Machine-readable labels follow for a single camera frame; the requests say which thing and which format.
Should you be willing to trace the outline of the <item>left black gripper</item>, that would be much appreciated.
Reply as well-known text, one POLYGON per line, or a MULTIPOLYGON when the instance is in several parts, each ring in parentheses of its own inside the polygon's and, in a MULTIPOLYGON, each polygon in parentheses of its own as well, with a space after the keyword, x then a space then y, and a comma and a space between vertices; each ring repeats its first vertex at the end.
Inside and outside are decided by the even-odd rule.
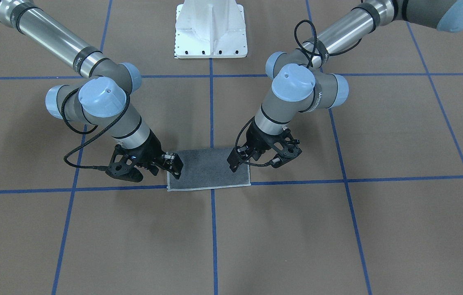
POLYGON ((226 159, 232 172, 237 172, 239 166, 244 162, 250 162, 250 159, 257 161, 270 149, 276 152, 276 155, 268 162, 273 168, 283 166, 302 153, 299 139, 281 140, 281 134, 265 133, 254 121, 248 121, 242 128, 243 131, 246 131, 245 144, 234 147, 226 159))

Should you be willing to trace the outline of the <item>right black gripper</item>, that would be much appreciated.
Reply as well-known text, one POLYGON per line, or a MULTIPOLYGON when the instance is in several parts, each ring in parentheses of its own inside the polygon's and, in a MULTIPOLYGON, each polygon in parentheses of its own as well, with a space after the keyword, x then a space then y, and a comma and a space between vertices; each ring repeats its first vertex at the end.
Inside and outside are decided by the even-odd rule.
POLYGON ((135 165, 144 168, 153 174, 158 175, 160 169, 171 173, 175 179, 180 179, 181 170, 184 167, 180 155, 174 152, 164 152, 161 142, 153 131, 142 145, 131 149, 131 157, 134 157, 135 165))

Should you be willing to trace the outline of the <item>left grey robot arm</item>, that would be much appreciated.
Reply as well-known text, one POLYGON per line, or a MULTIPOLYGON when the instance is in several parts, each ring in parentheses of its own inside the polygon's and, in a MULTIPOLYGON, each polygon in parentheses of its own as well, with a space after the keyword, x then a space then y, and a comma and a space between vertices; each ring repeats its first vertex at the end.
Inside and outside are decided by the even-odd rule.
POLYGON ((461 32, 463 0, 363 0, 322 32, 311 24, 310 39, 297 42, 293 52, 275 52, 266 61, 271 88, 256 115, 242 128, 245 144, 235 143, 227 158, 230 170, 259 166, 257 161, 269 150, 276 153, 267 162, 273 168, 297 158, 302 150, 287 127, 289 122, 298 113, 334 108, 348 98, 347 80, 342 75, 322 73, 321 67, 395 20, 442 32, 461 32))

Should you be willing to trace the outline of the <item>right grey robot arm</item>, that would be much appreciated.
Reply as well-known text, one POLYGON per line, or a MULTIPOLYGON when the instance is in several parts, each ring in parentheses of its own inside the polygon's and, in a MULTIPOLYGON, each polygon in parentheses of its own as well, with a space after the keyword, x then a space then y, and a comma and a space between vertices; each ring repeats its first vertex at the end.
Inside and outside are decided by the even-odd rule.
POLYGON ((140 182, 140 168, 157 175, 165 170, 179 179, 184 166, 179 155, 162 150, 161 142, 131 103, 142 83, 134 65, 115 63, 100 49, 74 34, 29 0, 0 0, 0 23, 29 37, 70 66, 84 81, 54 86, 46 94, 46 110, 75 133, 91 139, 63 160, 78 169, 101 170, 113 179, 140 182), (81 166, 69 157, 108 134, 116 145, 106 166, 81 166))

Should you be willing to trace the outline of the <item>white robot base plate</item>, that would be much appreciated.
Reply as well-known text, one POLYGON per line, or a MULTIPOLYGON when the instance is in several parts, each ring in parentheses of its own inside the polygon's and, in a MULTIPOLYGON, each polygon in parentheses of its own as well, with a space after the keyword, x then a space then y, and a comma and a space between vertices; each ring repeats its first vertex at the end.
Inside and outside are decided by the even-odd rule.
POLYGON ((248 54, 246 17, 235 0, 185 0, 176 7, 177 59, 230 59, 248 54))

